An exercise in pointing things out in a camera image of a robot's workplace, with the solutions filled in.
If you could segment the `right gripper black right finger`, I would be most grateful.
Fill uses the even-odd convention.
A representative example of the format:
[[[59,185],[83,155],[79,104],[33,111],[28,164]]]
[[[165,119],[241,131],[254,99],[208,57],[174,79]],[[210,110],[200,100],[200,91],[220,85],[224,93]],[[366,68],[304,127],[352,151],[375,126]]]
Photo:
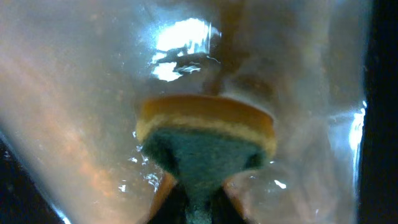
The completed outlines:
[[[247,224],[222,187],[211,198],[211,223]]]

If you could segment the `green and yellow sponge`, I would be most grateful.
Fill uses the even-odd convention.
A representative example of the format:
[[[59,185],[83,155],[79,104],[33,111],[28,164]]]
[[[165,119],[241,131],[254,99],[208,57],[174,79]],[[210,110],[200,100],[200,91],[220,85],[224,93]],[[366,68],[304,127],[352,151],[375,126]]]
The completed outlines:
[[[213,194],[220,187],[227,193],[235,175],[261,169],[277,148],[269,114],[217,96],[150,98],[141,106],[136,131],[142,153],[165,172],[159,188],[184,187],[187,223],[211,223]],[[249,222],[242,203],[228,197]]]

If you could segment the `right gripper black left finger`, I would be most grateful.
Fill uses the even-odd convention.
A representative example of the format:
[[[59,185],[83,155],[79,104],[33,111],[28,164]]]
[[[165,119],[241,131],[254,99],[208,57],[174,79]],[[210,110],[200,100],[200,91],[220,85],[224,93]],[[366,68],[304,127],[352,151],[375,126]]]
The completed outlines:
[[[181,184],[160,188],[154,196],[147,224],[187,224],[188,197]]]

